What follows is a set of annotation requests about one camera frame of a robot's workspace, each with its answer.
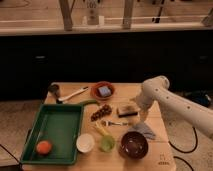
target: spoon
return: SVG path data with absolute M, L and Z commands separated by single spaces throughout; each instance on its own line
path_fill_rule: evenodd
M 66 100 L 70 99 L 71 97 L 76 96 L 77 94 L 83 93 L 84 91 L 88 90 L 88 88 L 89 87 L 83 87 L 83 88 L 75 91 L 72 94 L 69 94 L 69 95 L 63 96 L 63 97 L 59 97 L 58 100 L 61 101 L 61 102 L 66 101 Z

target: white bowl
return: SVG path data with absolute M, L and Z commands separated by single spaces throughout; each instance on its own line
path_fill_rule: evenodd
M 95 140 L 91 134 L 81 134 L 76 142 L 77 149 L 82 153 L 90 152 L 95 145 Z

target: wooden board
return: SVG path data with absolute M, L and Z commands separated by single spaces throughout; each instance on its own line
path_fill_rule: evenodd
M 68 95 L 79 88 L 85 86 L 92 86 L 92 83 L 57 83 L 60 85 L 61 95 Z M 139 122 L 139 116 L 132 116 L 128 118 L 118 118 L 116 114 L 116 108 L 119 105 L 135 103 L 131 100 L 140 92 L 141 84 L 135 83 L 114 83 L 116 88 L 113 97 L 104 102 L 113 107 L 113 112 L 110 116 L 104 119 L 112 121 L 132 121 Z M 77 95 L 70 99 L 68 103 L 76 104 L 78 102 L 91 99 L 90 88 L 86 92 Z M 55 100 L 50 94 L 47 95 L 45 103 L 55 103 Z M 154 171 L 164 170 L 173 171 L 176 170 L 176 165 L 173 159 L 173 155 L 168 144 L 168 137 L 165 130 L 165 126 L 161 117 L 159 105 L 157 102 L 151 107 L 147 116 L 142 116 L 142 120 L 155 132 L 156 139 L 148 140 L 149 151 L 148 154 L 141 160 L 132 160 L 124 158 L 119 154 L 120 140 L 122 135 L 129 129 L 129 126 L 110 126 L 107 130 L 113 135 L 116 140 L 116 147 L 110 153 L 104 153 L 99 150 L 99 142 L 101 135 L 94 129 L 94 123 L 90 121 L 90 116 L 99 107 L 95 104 L 88 105 L 84 110 L 83 124 L 81 133 L 90 133 L 95 138 L 95 148 L 88 154 L 78 155 L 77 162 L 74 166 L 32 166 L 23 165 L 24 170 L 85 170 L 85 171 Z

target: cable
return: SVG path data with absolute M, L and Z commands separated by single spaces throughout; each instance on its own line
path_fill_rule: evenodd
M 20 161 L 8 149 L 6 149 L 2 144 L 0 144 L 0 147 L 2 147 L 8 154 L 10 154 L 18 162 L 19 165 L 21 164 Z
M 189 168 L 190 168 L 192 171 L 194 171 L 193 167 L 192 167 L 186 160 L 184 160 L 184 159 L 182 159 L 182 158 L 180 158 L 180 157 L 178 157 L 178 156 L 174 156 L 174 159 L 179 159 L 179 160 L 183 161 L 187 166 L 189 166 Z
M 23 7 L 27 7 L 30 5 L 30 1 L 29 0 L 22 0 L 23 2 L 25 2 L 23 5 L 17 5 L 17 6 L 0 6 L 0 8 L 23 8 Z
M 189 150 L 189 151 L 183 151 L 183 150 L 177 148 L 175 145 L 173 145 L 173 144 L 171 143 L 171 141 L 169 141 L 169 144 L 170 144 L 175 150 L 177 150 L 177 151 L 179 151 L 179 152 L 181 152 L 181 153 L 192 153 L 193 151 L 195 151 L 196 148 L 197 148 L 197 145 L 198 145 L 198 138 L 197 138 L 196 129 L 195 129 L 194 127 L 192 127 L 192 128 L 193 128 L 194 135 L 195 135 L 195 146 L 194 146 L 193 149 L 191 149 L 191 150 Z

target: orange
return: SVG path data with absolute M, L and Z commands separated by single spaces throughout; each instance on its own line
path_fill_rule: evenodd
M 47 140 L 40 141 L 36 145 L 36 152 L 41 155 L 48 154 L 51 151 L 51 149 L 52 149 L 52 144 Z

